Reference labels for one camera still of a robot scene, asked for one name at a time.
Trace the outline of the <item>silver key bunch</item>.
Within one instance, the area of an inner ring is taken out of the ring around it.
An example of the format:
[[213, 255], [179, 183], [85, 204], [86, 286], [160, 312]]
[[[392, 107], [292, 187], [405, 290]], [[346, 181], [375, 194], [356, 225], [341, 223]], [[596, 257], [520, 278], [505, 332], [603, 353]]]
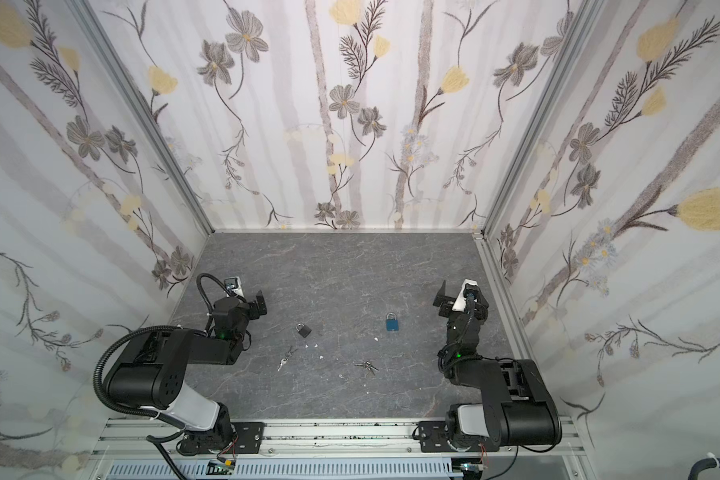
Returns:
[[280, 372], [285, 365], [288, 363], [288, 361], [293, 357], [293, 355], [298, 351], [296, 347], [291, 346], [286, 354], [281, 358], [277, 371]]

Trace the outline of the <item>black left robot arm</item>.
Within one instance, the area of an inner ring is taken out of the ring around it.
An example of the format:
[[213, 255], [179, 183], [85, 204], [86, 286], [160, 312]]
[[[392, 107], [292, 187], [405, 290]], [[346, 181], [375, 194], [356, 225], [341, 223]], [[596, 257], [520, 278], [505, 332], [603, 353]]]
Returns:
[[134, 330], [97, 362], [94, 393], [107, 408], [159, 420], [178, 429], [185, 456], [230, 452], [240, 437], [229, 409], [185, 381], [190, 365], [231, 366], [252, 344], [248, 325], [267, 314], [262, 292], [253, 301], [235, 295], [211, 305], [205, 330], [158, 325]]

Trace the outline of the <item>small black padlock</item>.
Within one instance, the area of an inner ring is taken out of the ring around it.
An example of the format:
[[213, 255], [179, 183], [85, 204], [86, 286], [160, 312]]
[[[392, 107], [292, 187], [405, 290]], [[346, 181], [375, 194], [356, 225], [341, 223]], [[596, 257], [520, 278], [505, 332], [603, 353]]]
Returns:
[[308, 338], [312, 333], [312, 329], [308, 325], [303, 323], [299, 323], [296, 326], [296, 331], [302, 338]]

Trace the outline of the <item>blue padlock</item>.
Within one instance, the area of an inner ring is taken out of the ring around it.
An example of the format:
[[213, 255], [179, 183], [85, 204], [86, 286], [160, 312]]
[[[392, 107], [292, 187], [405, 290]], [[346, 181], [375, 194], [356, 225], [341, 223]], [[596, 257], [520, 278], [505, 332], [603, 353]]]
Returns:
[[385, 327], [387, 331], [397, 332], [399, 330], [399, 320], [394, 312], [389, 312], [385, 318]]

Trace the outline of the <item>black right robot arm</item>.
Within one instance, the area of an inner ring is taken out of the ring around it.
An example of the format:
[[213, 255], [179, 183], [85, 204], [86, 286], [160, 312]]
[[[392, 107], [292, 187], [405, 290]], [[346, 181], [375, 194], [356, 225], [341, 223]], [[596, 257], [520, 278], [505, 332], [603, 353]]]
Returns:
[[446, 319], [445, 345], [438, 370], [455, 386], [476, 389], [478, 403], [452, 405], [444, 422], [445, 444], [453, 450], [472, 446], [486, 452], [520, 447], [545, 453], [562, 440], [557, 407], [532, 360], [489, 358], [478, 352], [480, 330], [489, 303], [478, 284], [465, 280], [455, 296], [442, 285], [433, 306]]

